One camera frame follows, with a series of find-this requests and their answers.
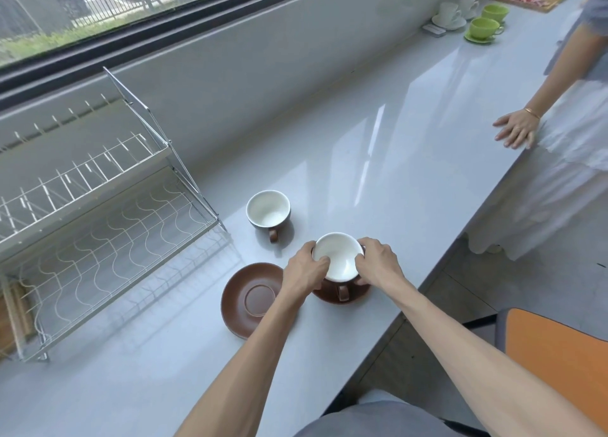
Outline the person's right hand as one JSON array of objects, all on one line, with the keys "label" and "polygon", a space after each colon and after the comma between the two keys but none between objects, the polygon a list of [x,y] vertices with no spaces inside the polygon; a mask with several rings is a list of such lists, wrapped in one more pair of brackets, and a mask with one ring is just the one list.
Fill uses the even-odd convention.
[{"label": "person's right hand", "polygon": [[365,281],[366,283],[382,290],[387,296],[392,296],[408,283],[397,255],[389,245],[370,237],[358,239],[358,242],[371,267],[371,281]]}]

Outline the person's left hand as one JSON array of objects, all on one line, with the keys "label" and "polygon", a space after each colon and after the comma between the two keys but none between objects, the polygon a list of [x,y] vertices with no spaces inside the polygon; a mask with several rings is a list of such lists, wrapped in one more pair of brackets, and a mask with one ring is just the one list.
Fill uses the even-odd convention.
[{"label": "person's left hand", "polygon": [[320,289],[326,275],[313,275],[313,250],[316,241],[308,241],[291,257],[283,272],[280,296],[291,306],[300,307],[308,295]]}]

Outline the brown cup white inside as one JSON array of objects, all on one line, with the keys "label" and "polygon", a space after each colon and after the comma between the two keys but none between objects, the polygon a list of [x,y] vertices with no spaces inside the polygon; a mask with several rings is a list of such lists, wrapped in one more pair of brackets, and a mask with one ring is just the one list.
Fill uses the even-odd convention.
[{"label": "brown cup white inside", "polygon": [[359,278],[355,267],[355,257],[362,254],[361,245],[346,233],[328,233],[316,240],[313,258],[329,257],[330,269],[325,277],[333,282],[348,282]]},{"label": "brown cup white inside", "polygon": [[278,242],[278,232],[290,219],[291,211],[290,200],[276,190],[256,193],[246,205],[247,220],[255,228],[266,231],[272,244]]}]

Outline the person's right forearm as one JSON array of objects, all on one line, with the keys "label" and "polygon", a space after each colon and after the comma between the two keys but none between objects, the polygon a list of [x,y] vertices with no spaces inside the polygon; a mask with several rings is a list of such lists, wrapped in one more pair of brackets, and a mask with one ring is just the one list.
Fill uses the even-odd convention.
[{"label": "person's right forearm", "polygon": [[379,287],[492,437],[608,437],[557,391],[448,316],[405,278],[390,275]]}]

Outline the person's left forearm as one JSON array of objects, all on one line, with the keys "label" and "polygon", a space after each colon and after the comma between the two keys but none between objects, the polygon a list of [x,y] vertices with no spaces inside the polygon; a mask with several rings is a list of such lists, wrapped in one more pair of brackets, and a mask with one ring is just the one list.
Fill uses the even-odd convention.
[{"label": "person's left forearm", "polygon": [[312,290],[284,284],[173,437],[255,437],[289,332]]}]

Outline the brown saucer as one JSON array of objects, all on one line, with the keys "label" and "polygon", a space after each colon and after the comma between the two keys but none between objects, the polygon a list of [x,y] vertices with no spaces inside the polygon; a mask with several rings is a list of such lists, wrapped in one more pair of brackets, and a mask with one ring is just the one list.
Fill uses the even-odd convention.
[{"label": "brown saucer", "polygon": [[271,263],[253,263],[239,269],[227,282],[220,310],[232,334],[246,340],[276,300],[284,269]]},{"label": "brown saucer", "polygon": [[362,299],[370,288],[369,284],[360,283],[359,278],[348,282],[324,279],[320,289],[313,290],[313,294],[325,303],[345,305]]}]

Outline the person's grey shorts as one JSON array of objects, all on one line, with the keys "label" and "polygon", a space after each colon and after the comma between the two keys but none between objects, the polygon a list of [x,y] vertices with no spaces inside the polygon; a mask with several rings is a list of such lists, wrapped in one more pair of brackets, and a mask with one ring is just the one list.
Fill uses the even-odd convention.
[{"label": "person's grey shorts", "polygon": [[343,409],[339,395],[328,412],[294,437],[490,437],[471,426],[437,418],[381,389],[370,389]]}]

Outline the orange chair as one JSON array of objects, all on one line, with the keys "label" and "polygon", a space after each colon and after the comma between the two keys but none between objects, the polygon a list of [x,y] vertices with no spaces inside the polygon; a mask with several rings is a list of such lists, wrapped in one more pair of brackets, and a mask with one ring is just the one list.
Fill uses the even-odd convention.
[{"label": "orange chair", "polygon": [[510,308],[497,314],[495,345],[608,434],[608,341]]}]

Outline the white saucer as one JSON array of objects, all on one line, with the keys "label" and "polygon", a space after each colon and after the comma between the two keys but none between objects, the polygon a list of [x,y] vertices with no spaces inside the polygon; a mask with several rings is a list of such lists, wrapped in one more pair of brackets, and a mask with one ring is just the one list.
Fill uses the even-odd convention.
[{"label": "white saucer", "polygon": [[452,20],[450,23],[443,23],[442,18],[439,14],[433,16],[431,18],[431,22],[435,26],[442,28],[446,31],[456,31],[458,29],[465,27],[467,24],[467,20],[462,16],[458,16],[457,18]]}]

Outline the green cup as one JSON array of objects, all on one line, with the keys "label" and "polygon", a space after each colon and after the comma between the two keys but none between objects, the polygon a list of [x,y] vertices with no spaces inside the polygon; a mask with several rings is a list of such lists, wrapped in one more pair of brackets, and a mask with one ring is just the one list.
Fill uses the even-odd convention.
[{"label": "green cup", "polygon": [[501,4],[487,4],[482,10],[482,18],[487,18],[498,22],[499,24],[504,24],[506,16],[509,14],[510,10],[504,5]]},{"label": "green cup", "polygon": [[477,17],[469,24],[469,35],[480,41],[487,41],[495,35],[500,35],[504,31],[504,26],[491,18]]}]

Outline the wooden board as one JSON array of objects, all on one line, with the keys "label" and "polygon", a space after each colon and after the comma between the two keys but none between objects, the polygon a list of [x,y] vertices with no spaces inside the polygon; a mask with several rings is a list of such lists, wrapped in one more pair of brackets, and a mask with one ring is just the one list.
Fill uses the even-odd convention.
[{"label": "wooden board", "polygon": [[17,351],[16,338],[32,341],[37,330],[26,288],[17,281],[9,282],[9,296],[0,288],[0,361]]}]

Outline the black window frame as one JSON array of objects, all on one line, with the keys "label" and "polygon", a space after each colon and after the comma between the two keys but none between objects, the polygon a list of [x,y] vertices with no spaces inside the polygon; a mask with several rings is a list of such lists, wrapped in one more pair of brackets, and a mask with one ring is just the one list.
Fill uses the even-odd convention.
[{"label": "black window frame", "polygon": [[0,67],[0,112],[289,0],[198,0]]}]

